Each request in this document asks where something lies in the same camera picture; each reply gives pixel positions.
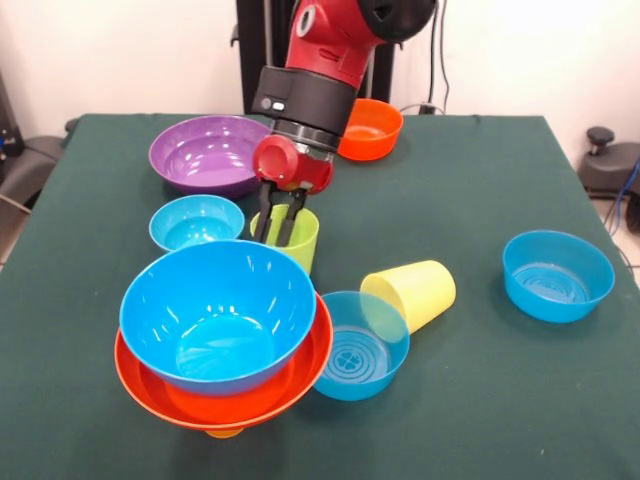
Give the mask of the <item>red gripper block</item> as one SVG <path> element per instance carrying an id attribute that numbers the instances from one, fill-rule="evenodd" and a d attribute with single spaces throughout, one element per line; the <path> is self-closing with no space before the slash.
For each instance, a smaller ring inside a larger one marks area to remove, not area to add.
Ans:
<path id="1" fill-rule="evenodd" d="M 255 240 L 267 242 L 273 209 L 272 196 L 277 191 L 290 192 L 291 203 L 282 219 L 278 246 L 288 246 L 298 213 L 304 208 L 307 192 L 318 194 L 330 183 L 334 154 L 295 142 L 281 135 L 268 135 L 253 155 L 253 169 L 262 180 Z"/>

